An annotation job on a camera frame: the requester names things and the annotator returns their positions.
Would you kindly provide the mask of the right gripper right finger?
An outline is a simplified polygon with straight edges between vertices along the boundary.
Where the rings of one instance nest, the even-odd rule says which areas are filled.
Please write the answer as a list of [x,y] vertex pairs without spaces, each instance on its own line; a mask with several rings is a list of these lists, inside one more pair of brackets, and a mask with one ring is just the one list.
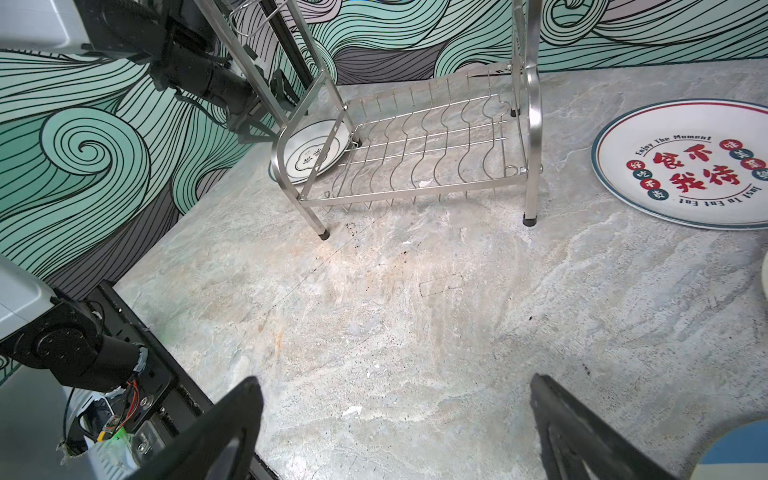
[[534,374],[530,406],[549,479],[672,479],[549,375]]

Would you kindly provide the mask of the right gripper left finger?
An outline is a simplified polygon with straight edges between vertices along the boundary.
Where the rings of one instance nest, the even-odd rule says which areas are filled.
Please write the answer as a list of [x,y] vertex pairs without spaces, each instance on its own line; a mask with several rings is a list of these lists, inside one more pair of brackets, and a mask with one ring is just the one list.
[[263,407],[263,394],[257,378],[245,378],[130,477],[247,479],[260,433]]

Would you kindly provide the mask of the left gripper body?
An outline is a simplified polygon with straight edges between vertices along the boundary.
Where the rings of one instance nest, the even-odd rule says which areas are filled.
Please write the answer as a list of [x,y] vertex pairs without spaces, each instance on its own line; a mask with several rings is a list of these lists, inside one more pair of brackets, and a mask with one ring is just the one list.
[[149,73],[159,91],[183,90],[223,109],[228,129],[269,129],[262,122],[269,111],[251,84],[204,54],[168,43]]

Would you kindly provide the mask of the white plate black outline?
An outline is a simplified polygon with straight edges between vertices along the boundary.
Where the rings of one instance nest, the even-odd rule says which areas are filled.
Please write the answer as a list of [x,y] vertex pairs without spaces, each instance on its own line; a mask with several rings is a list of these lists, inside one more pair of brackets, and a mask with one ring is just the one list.
[[[332,119],[312,123],[297,131],[287,141],[285,170],[293,185],[302,185],[309,179],[311,169],[315,166],[334,124]],[[317,176],[333,167],[351,144],[352,133],[345,123],[341,123],[331,140],[326,158],[318,168]]]

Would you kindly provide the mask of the blue striped plate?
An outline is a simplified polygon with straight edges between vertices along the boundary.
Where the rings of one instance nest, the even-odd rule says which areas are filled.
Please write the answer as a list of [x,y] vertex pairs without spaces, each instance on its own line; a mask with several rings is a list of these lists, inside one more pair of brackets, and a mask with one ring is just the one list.
[[690,478],[767,480],[767,420],[746,423],[719,437],[698,460]]

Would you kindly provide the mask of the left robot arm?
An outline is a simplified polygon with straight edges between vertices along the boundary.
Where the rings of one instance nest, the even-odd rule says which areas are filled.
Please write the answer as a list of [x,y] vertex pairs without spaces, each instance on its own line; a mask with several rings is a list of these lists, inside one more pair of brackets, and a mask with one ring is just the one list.
[[198,1],[1,5],[1,353],[110,391],[146,350],[83,297],[273,124]]

